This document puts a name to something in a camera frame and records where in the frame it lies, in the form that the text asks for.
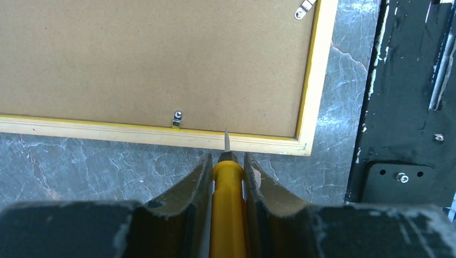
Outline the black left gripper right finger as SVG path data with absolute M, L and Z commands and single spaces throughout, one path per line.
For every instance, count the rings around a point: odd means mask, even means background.
M 315 205 L 244 155 L 251 257 L 455 257 L 455 226 L 434 205 Z

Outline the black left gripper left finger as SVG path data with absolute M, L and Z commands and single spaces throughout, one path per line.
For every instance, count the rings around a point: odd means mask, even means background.
M 21 202 L 1 211 L 1 257 L 208 257 L 213 157 L 159 196 Z

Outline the yellow handled screwdriver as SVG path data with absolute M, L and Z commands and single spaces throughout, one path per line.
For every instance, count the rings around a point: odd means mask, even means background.
M 212 194 L 210 257 L 246 257 L 243 179 L 244 170 L 231 151 L 228 131 L 224 133 L 224 151 L 212 170 L 215 189 Z

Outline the yellow picture frame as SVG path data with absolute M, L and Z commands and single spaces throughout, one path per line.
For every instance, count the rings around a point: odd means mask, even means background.
M 1 131 L 309 156 L 337 1 L 1 1 Z

